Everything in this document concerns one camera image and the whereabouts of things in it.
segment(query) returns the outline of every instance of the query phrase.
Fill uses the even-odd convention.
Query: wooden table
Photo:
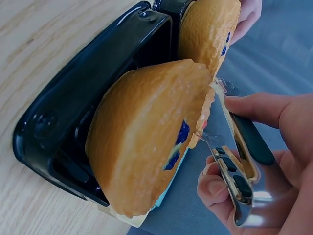
[[[129,226],[45,181],[12,151],[14,127],[53,76],[139,0],[0,0],[0,234],[123,235]]]

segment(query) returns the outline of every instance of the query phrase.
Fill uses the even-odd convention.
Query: sandwich
[[[196,146],[239,12],[238,0],[195,1],[182,21],[180,60],[129,71],[104,94],[85,149],[114,214],[147,215]]]

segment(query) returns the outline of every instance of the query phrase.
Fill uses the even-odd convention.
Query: blue filling
[[[180,143],[184,143],[187,138],[188,138],[188,134],[190,131],[190,127],[188,126],[188,124],[185,122],[185,120],[182,122],[181,124],[181,128],[179,131],[179,134],[177,136],[177,140],[175,145],[178,145]],[[177,162],[178,158],[179,158],[179,149],[172,155],[172,157],[170,158],[168,164],[166,165],[166,167],[164,168],[164,170],[171,170],[174,168],[175,163]]]
[[[178,158],[179,158],[179,150],[177,150],[171,157],[170,161],[168,162],[168,164],[166,165],[166,167],[164,168],[164,170],[171,170],[174,168],[175,163],[177,162]]]
[[[222,54],[221,56],[225,55],[226,54],[226,50],[227,50],[227,46],[225,45],[224,48],[223,48],[223,51],[222,51]]]
[[[179,134],[177,136],[177,140],[176,140],[175,145],[180,144],[180,143],[184,143],[186,141],[186,139],[188,138],[189,131],[190,131],[190,128],[184,120],[181,124],[181,128],[180,128]]]
[[[230,32],[227,34],[227,39],[226,39],[227,43],[229,42],[229,39],[230,39]]]

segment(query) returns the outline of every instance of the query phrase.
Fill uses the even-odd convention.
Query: tong handle
[[[242,135],[251,157],[261,164],[273,165],[276,160],[253,122],[229,113]]]

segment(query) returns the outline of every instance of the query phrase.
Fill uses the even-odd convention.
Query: metal tongs
[[[205,132],[196,135],[205,141],[219,164],[221,175],[236,212],[238,227],[280,228],[297,199],[298,190],[286,179],[269,147],[251,120],[229,112],[224,105],[227,95],[241,96],[230,82],[216,79],[211,85],[220,103],[221,124],[228,125],[238,156],[225,145],[225,138]]]

